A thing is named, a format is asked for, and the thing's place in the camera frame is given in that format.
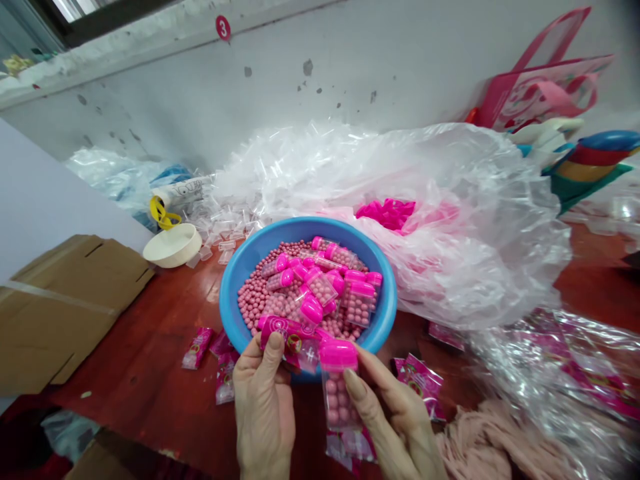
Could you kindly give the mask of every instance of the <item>cardboard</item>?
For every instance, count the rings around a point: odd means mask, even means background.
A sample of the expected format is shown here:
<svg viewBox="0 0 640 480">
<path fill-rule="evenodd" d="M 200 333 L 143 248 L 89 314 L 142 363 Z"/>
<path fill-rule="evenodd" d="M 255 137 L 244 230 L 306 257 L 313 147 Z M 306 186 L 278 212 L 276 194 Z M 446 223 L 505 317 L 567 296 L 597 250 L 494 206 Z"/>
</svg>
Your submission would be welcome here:
<svg viewBox="0 0 640 480">
<path fill-rule="evenodd" d="M 153 276 L 115 240 L 75 235 L 0 287 L 0 396 L 70 378 Z"/>
<path fill-rule="evenodd" d="M 138 480 L 155 478 L 159 454 L 102 429 L 65 480 Z"/>
</svg>

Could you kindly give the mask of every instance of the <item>pink bag handle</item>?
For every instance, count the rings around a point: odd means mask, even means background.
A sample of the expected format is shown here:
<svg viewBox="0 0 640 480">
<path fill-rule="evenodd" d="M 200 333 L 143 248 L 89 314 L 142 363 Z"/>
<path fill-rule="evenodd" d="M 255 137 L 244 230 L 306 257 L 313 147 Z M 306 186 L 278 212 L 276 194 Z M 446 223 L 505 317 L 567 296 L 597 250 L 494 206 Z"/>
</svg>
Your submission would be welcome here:
<svg viewBox="0 0 640 480">
<path fill-rule="evenodd" d="M 550 110 L 556 113 L 560 117 L 577 117 L 584 112 L 592 108 L 598 101 L 598 92 L 596 88 L 596 81 L 598 76 L 594 73 L 588 73 L 586 75 L 580 75 L 569 84 L 567 90 L 564 90 L 558 84 L 552 81 L 542 81 L 534 83 L 527 90 L 525 97 L 533 95 L 535 90 L 540 90 L 540 93 L 545 96 L 546 104 L 550 105 Z M 582 84 L 588 83 L 591 85 L 591 98 L 586 108 L 576 107 L 571 100 L 571 94 L 578 90 Z"/>
<path fill-rule="evenodd" d="M 558 45 L 558 48 L 556 48 L 555 52 L 553 52 L 550 60 L 547 62 L 547 65 L 550 63 L 556 63 L 561 61 L 562 57 L 565 56 L 565 53 L 567 52 L 569 45 L 573 41 L 574 37 L 578 33 L 578 30 L 580 30 L 580 27 L 582 26 L 582 24 L 584 23 L 585 19 L 587 18 L 590 12 L 591 12 L 591 7 L 578 8 L 575 10 L 571 10 L 570 12 L 567 12 L 564 15 L 561 15 L 560 17 L 556 18 L 556 20 L 552 21 L 547 28 L 542 30 L 542 32 L 540 32 L 540 34 L 538 34 L 538 36 L 534 38 L 530 46 L 528 46 L 528 48 L 522 54 L 522 57 L 520 57 L 520 60 L 518 60 L 518 63 L 515 64 L 515 67 L 513 68 L 512 71 L 519 71 L 527 68 L 527 65 L 529 64 L 529 62 L 531 61 L 535 53 L 538 51 L 538 48 L 540 48 L 540 45 L 542 45 L 542 42 L 544 42 L 549 32 L 551 32 L 554 28 L 556 28 L 562 22 L 576 17 L 577 18 L 576 21 L 573 23 L 571 28 L 567 31 L 565 36 L 560 41 L 560 45 Z"/>
</svg>

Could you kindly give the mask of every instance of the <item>hand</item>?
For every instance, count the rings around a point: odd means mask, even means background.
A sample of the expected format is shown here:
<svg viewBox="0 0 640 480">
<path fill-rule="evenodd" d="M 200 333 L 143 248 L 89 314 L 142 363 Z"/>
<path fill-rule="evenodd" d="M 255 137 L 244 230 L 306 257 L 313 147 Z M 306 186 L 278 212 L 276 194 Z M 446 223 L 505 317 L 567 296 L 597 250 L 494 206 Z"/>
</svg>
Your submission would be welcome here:
<svg viewBox="0 0 640 480">
<path fill-rule="evenodd" d="M 285 342 L 258 333 L 233 369 L 238 463 L 244 480 L 287 479 L 295 439 L 291 374 L 280 365 Z"/>
<path fill-rule="evenodd" d="M 384 478 L 446 480 L 425 404 L 376 356 L 356 347 L 361 370 L 370 376 L 391 411 L 389 424 L 373 390 L 353 370 L 346 370 L 347 392 L 369 429 Z"/>
</svg>

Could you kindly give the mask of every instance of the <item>blue plastic bowl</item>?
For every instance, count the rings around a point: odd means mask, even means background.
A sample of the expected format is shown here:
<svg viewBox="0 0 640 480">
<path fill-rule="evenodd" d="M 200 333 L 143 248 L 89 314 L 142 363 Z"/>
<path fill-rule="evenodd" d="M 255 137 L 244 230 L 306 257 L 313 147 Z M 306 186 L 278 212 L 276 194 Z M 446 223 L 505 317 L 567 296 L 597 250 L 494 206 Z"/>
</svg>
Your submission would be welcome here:
<svg viewBox="0 0 640 480">
<path fill-rule="evenodd" d="M 364 330 L 358 341 L 362 348 L 372 353 L 382 348 L 391 332 L 398 302 L 389 260 L 372 240 L 346 223 L 322 217 L 298 217 L 274 223 L 252 235 L 233 254 L 225 269 L 220 287 L 220 316 L 229 340 L 238 352 L 243 352 L 251 341 L 251 332 L 238 307 L 238 290 L 258 262 L 280 242 L 310 241 L 316 235 L 340 242 L 340 246 L 355 252 L 370 270 L 382 273 L 382 291 L 371 326 Z M 303 377 L 307 378 L 300 380 L 313 379 L 311 375 Z"/>
</svg>

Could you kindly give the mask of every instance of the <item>window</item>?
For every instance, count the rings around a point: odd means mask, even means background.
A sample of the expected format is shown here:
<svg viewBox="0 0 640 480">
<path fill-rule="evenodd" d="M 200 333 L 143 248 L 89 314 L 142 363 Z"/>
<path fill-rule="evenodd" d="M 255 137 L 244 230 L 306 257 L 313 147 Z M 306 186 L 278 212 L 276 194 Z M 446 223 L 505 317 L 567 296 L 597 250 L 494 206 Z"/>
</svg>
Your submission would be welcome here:
<svg viewBox="0 0 640 480">
<path fill-rule="evenodd" d="M 98 38 L 176 0 L 28 0 L 68 47 Z"/>
</svg>

